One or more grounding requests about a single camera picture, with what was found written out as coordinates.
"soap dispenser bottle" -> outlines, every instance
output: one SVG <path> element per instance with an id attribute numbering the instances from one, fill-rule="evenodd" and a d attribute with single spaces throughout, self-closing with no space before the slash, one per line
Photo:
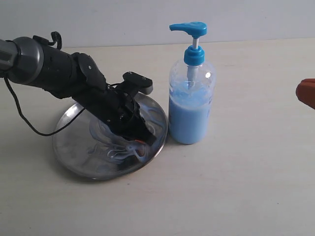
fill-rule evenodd
<path id="1" fill-rule="evenodd" d="M 194 144 L 202 140 L 208 129 L 216 72 L 205 61 L 205 52 L 198 45 L 199 37 L 207 33 L 203 22 L 173 24 L 170 30 L 180 30 L 193 37 L 169 75 L 168 123 L 170 135 L 179 143 Z"/>

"blue bottle cap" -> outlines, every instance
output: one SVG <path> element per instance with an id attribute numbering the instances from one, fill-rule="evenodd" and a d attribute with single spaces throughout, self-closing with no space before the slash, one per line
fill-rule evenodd
<path id="1" fill-rule="evenodd" d="M 192 45 L 185 50 L 184 62 L 191 66 L 201 65 L 205 61 L 205 52 L 198 42 L 199 37 L 207 34 L 207 25 L 203 22 L 190 22 L 173 24 L 169 26 L 169 29 L 184 31 L 193 37 Z"/>

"white table surface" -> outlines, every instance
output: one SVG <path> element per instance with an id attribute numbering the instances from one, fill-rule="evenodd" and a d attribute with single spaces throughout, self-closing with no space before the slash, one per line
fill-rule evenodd
<path id="1" fill-rule="evenodd" d="M 132 70 L 154 81 L 167 112 L 168 73 L 187 45 L 72 48 L 107 81 Z M 168 140 L 145 168 L 109 182 L 75 178 L 52 139 L 21 120 L 0 80 L 1 236 L 313 236 L 315 111 L 295 96 L 315 77 L 315 39 L 204 43 L 218 71 L 209 131 Z M 25 115 L 52 131 L 72 104 L 14 85 Z"/>

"white wall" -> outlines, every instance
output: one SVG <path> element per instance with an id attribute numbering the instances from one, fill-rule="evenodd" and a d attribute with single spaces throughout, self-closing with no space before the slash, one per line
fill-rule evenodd
<path id="1" fill-rule="evenodd" d="M 201 41 L 315 37 L 314 0 L 0 0 L 0 38 L 59 31 L 65 47 L 189 43 L 169 24 L 204 21 Z"/>

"robotic arm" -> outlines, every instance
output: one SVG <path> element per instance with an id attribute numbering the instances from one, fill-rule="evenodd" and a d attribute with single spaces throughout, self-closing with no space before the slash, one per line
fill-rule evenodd
<path id="1" fill-rule="evenodd" d="M 90 56 L 62 52 L 60 34 L 51 35 L 53 42 L 38 36 L 0 40 L 0 77 L 44 89 L 58 99 L 71 97 L 114 134 L 152 145 L 156 137 L 147 129 L 134 100 L 138 92 L 152 92 L 152 80 L 127 72 L 123 82 L 110 85 Z"/>

